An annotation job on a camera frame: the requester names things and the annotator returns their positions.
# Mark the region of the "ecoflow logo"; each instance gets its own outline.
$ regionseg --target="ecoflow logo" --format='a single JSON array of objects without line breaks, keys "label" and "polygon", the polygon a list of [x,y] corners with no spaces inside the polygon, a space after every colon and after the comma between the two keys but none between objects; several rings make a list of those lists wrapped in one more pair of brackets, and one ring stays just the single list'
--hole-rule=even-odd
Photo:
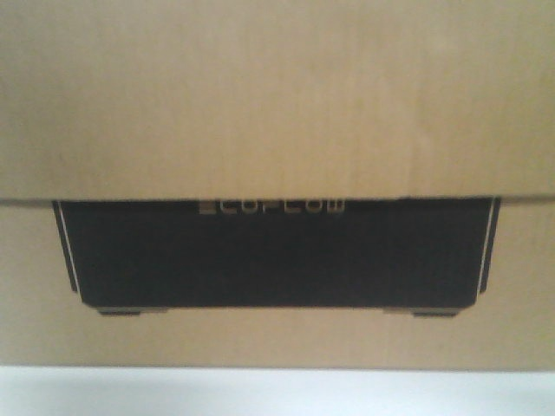
[{"label": "ecoflow logo", "polygon": [[340,214],[345,212],[344,199],[221,199],[199,201],[199,214]]}]

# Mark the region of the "corrugated cardboard texture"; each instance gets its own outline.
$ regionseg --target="corrugated cardboard texture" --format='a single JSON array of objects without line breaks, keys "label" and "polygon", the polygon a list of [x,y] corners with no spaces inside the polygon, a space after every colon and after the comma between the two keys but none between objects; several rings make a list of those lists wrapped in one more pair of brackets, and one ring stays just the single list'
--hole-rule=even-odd
[{"label": "corrugated cardboard texture", "polygon": [[48,205],[0,205],[0,363],[555,369],[555,202],[504,203],[487,292],[454,319],[380,310],[102,317],[69,287]]},{"label": "corrugated cardboard texture", "polygon": [[554,22],[526,0],[3,0],[0,196],[553,194]]}]

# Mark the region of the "cardboard box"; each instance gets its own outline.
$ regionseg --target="cardboard box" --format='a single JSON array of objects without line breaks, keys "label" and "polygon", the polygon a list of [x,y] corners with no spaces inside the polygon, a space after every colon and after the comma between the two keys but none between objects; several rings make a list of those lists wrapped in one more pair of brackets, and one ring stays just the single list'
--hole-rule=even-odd
[{"label": "cardboard box", "polygon": [[0,362],[554,369],[554,219],[554,201],[502,203],[487,291],[452,319],[299,308],[106,317],[70,288],[50,204],[2,204]]},{"label": "cardboard box", "polygon": [[[3,1],[0,362],[554,369],[554,4]],[[489,284],[453,320],[102,318],[50,206],[476,195],[503,197]]]}]

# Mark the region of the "white line outline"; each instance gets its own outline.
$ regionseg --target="white line outline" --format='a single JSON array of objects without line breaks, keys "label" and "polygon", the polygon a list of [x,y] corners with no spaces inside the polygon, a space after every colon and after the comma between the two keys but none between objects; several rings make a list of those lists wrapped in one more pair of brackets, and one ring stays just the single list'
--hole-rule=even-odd
[{"label": "white line outline", "polygon": [[71,270],[73,271],[73,280],[75,281],[75,286],[77,288],[77,293],[81,293],[79,289],[79,279],[77,279],[77,270],[75,269],[75,263],[73,261],[73,253],[71,252],[71,244],[69,243],[68,229],[66,228],[66,218],[63,216],[62,204],[60,201],[56,201],[58,204],[58,212],[60,212],[60,219],[62,220],[63,236],[66,239],[66,245],[68,246],[69,262],[71,263]]},{"label": "white line outline", "polygon": [[496,198],[492,199],[492,204],[489,208],[489,217],[487,219],[487,229],[486,229],[486,240],[484,241],[484,250],[482,251],[482,264],[480,265],[480,278],[478,279],[478,289],[476,290],[476,297],[480,294],[480,288],[482,285],[482,278],[484,277],[484,269],[486,268],[486,254],[487,254],[487,242],[489,240],[489,233],[492,228],[493,220],[493,208],[495,207]]}]

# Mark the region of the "white surface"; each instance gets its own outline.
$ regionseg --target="white surface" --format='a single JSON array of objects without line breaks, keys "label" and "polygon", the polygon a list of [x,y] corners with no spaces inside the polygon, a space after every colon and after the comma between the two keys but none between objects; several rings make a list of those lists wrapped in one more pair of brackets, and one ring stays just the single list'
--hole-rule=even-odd
[{"label": "white surface", "polygon": [[555,373],[0,367],[23,415],[553,415]]}]

